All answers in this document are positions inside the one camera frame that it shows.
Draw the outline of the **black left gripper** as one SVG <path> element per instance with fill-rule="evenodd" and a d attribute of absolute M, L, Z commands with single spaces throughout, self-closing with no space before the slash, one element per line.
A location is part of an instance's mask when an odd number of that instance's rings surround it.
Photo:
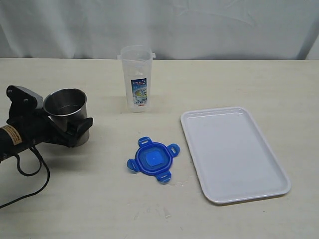
<path fill-rule="evenodd" d="M 63 132 L 43 108 L 35 109 L 36 99 L 18 86 L 8 86 L 6 95 L 11 105 L 5 125 L 5 151 L 24 151 L 42 142 L 74 147 L 76 139 L 93 125 L 93 118 L 73 120 Z"/>

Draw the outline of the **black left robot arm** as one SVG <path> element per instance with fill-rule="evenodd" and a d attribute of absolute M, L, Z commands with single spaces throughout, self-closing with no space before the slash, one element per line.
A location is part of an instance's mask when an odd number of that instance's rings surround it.
<path fill-rule="evenodd" d="M 0 128 L 1 161 L 43 142 L 73 148 L 88 141 L 93 119 L 87 116 L 82 90 L 60 89 L 43 98 L 10 85 L 6 95 L 11 105 L 7 124 Z"/>

